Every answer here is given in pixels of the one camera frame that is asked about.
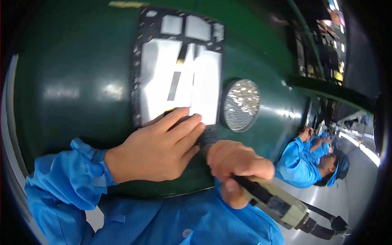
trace pocket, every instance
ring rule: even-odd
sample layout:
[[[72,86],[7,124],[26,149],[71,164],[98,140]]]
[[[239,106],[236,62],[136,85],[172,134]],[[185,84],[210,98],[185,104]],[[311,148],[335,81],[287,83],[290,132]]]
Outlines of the pocket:
[[[109,215],[105,218],[105,223],[107,222],[120,222],[120,223],[125,223],[125,215],[123,214],[114,214],[114,215]]]

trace elastic cuff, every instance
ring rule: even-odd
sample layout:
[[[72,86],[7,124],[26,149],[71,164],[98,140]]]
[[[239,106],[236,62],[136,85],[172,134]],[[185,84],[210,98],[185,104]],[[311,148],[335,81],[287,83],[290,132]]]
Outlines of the elastic cuff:
[[[107,187],[110,185],[117,185],[113,181],[113,177],[110,174],[109,170],[106,167],[105,161],[103,158],[105,157],[106,150],[98,150],[94,153],[93,163],[99,164],[103,170],[103,174],[101,176],[95,177],[94,186],[96,187]]]

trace ceiling light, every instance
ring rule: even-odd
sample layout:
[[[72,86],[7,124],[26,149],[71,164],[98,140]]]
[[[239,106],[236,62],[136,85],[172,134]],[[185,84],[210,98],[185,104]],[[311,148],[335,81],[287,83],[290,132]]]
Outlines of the ceiling light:
[[[362,144],[359,145],[359,148],[376,164],[377,167],[380,165],[380,158],[378,158],[374,152]]]
[[[343,134],[342,132],[339,133],[339,137],[342,136],[343,138],[348,139],[351,143],[353,143],[356,147],[359,146],[358,141],[356,141],[355,139],[351,138],[350,136],[348,136],[347,134]]]
[[[336,0],[334,0],[334,4],[335,4],[336,10],[340,10],[340,9],[339,9],[339,6],[338,6],[338,2],[337,2]]]

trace metal mesh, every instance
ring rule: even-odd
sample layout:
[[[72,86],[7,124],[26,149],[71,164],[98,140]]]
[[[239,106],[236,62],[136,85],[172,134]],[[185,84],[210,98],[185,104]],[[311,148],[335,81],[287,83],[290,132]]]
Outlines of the metal mesh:
[[[260,95],[257,85],[250,80],[240,80],[230,88],[225,104],[224,116],[227,126],[233,131],[242,131],[257,116]]]

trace finger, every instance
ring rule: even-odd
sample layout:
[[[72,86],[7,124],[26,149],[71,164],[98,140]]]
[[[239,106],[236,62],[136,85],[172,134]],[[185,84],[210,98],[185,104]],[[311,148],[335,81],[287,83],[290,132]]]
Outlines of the finger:
[[[198,145],[193,146],[190,148],[182,157],[180,160],[181,163],[181,168],[182,171],[187,167],[189,164],[189,161],[196,155],[196,153],[200,150],[200,147]]]
[[[241,142],[231,140],[219,140],[217,143],[211,146],[208,151],[207,164],[211,167],[215,164],[220,164],[229,155],[234,153],[238,149],[246,149]]]
[[[242,187],[233,179],[222,183],[222,199],[234,209],[242,209],[248,204],[248,199],[242,191]]]
[[[178,120],[180,120],[183,116],[189,114],[189,107],[181,107],[177,110],[166,115],[160,121],[155,123],[155,126],[159,131],[166,132],[171,126],[173,126]]]
[[[205,125],[204,123],[199,123],[190,133],[185,135],[182,139],[180,139],[175,147],[180,154],[184,154],[191,148],[196,140],[200,137],[200,135],[204,132]]]
[[[167,137],[170,140],[173,140],[174,143],[176,143],[177,141],[179,141],[180,139],[182,139],[186,135],[188,135],[190,132],[192,132],[193,129],[195,129],[199,125],[200,122],[201,122],[201,115],[194,114],[189,119],[181,122],[176,127],[174,127],[172,130],[167,132]]]
[[[208,155],[214,155],[216,152],[218,152],[225,145],[233,144],[233,143],[238,143],[238,142],[232,141],[232,140],[218,140],[215,144],[213,144],[210,147],[210,149],[208,150]]]
[[[216,156],[217,160],[213,160],[213,163],[210,165],[212,167],[211,174],[221,182],[229,179],[235,168],[246,170],[247,162],[251,162],[252,159],[258,157],[252,148],[243,145],[236,149],[222,148],[220,152],[216,153]]]
[[[265,158],[254,159],[248,163],[237,165],[233,174],[238,176],[257,176],[259,178],[271,180],[275,175],[274,164]]]
[[[164,114],[164,113],[160,114],[160,115],[157,116],[155,119],[153,119],[153,120],[151,120],[151,121],[149,121],[149,122],[143,124],[143,125],[142,125],[142,128],[145,128],[145,127],[148,127],[148,126],[151,126],[151,125],[157,123],[159,120],[161,120],[161,119],[163,118],[163,114]]]

